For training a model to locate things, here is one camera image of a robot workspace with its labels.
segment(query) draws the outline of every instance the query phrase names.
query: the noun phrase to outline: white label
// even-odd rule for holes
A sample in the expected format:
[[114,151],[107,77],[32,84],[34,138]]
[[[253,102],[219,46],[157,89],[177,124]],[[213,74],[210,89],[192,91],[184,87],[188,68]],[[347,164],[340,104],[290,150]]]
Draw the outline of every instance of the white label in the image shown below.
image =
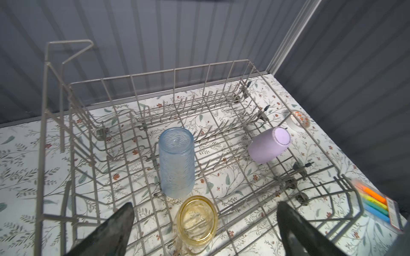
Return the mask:
[[394,201],[388,197],[386,197],[386,200],[387,200],[387,207],[389,209],[390,224],[396,229],[400,230],[399,218],[396,214],[396,206],[394,204]]

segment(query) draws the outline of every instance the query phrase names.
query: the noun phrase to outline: green highlighter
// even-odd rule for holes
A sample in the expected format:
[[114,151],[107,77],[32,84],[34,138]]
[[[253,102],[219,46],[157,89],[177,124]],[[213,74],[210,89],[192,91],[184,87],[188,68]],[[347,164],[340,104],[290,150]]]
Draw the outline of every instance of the green highlighter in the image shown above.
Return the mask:
[[373,202],[370,202],[370,201],[368,201],[368,200],[363,200],[363,202],[364,202],[365,204],[367,204],[368,206],[370,206],[371,208],[376,209],[376,210],[379,211],[380,213],[382,213],[382,214],[384,214],[384,215],[386,215],[386,216],[389,216],[389,212],[386,211],[385,209],[381,208],[381,207],[378,206],[377,204],[375,204],[375,203],[373,203]]

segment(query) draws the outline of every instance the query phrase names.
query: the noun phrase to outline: gray wall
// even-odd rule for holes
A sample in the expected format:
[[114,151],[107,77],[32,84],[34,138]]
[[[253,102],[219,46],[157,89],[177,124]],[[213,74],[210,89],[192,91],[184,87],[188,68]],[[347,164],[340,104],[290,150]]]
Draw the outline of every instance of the gray wall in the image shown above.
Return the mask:
[[[67,65],[66,82],[236,59],[265,70],[305,0],[9,0],[0,3],[0,123],[40,115],[48,41],[91,39],[95,47]],[[52,48],[59,63],[81,45]],[[210,80],[226,77],[222,65]],[[243,66],[235,67],[238,75]],[[204,70],[178,73],[178,85],[203,82]],[[173,76],[136,81],[139,94],[169,89]],[[130,81],[108,83],[115,98]],[[99,83],[76,86],[85,104],[106,101]],[[57,111],[58,90],[49,91]]]
[[278,81],[410,212],[410,1],[324,1]]

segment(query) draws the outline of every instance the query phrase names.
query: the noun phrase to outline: blue textured cup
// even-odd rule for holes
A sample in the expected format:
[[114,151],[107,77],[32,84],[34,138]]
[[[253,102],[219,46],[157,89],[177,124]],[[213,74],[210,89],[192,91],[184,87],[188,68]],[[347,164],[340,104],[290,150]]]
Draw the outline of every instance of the blue textured cup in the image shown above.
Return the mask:
[[194,136],[182,127],[166,129],[159,136],[161,189],[168,197],[182,198],[195,184]]

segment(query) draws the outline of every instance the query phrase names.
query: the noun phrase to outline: purple cup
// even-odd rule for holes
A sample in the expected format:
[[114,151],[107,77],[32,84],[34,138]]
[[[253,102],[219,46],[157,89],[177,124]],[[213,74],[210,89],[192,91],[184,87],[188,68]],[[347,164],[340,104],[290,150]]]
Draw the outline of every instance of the purple cup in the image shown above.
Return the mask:
[[289,132],[278,126],[253,138],[248,146],[248,153],[256,163],[264,164],[282,154],[289,144]]

